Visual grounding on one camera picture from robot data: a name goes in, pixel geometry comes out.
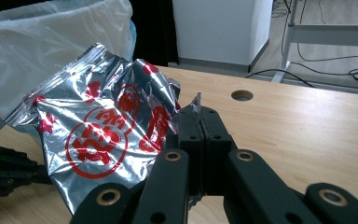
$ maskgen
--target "wooden table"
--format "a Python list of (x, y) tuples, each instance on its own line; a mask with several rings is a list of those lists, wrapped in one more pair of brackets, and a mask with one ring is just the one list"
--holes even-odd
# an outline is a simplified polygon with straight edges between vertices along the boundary
[[(218, 111), (239, 148), (257, 152), (291, 188), (312, 183), (338, 185), (358, 198), (358, 95), (160, 68), (181, 83), (180, 104), (197, 92)], [(237, 101), (234, 91), (249, 91)], [(5, 127), (0, 146), (26, 151), (42, 162), (41, 148), (27, 134)], [(227, 223), (222, 197), (204, 197), (189, 223)], [(0, 198), (0, 223), (68, 223), (71, 215), (52, 186), (33, 184)]]

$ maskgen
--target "silver foil bag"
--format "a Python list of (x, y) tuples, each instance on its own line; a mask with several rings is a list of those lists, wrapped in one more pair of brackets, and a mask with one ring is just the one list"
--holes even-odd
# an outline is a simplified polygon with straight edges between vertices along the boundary
[(166, 77), (94, 45), (28, 93), (5, 121), (38, 130), (48, 174), (72, 213), (97, 186), (131, 188), (151, 170), (180, 109)]

